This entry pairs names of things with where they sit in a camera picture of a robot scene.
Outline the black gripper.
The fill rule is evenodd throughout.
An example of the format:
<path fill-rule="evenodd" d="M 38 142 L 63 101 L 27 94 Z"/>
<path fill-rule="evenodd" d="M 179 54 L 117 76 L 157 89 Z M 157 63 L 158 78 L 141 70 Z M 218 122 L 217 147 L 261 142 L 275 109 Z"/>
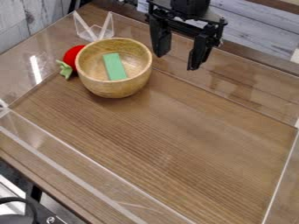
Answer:
<path fill-rule="evenodd" d="M 193 37 L 189 70 L 198 70 L 221 45 L 229 21 L 211 11 L 211 0 L 147 0 L 154 53 L 163 57 L 171 51 L 173 30 Z"/>

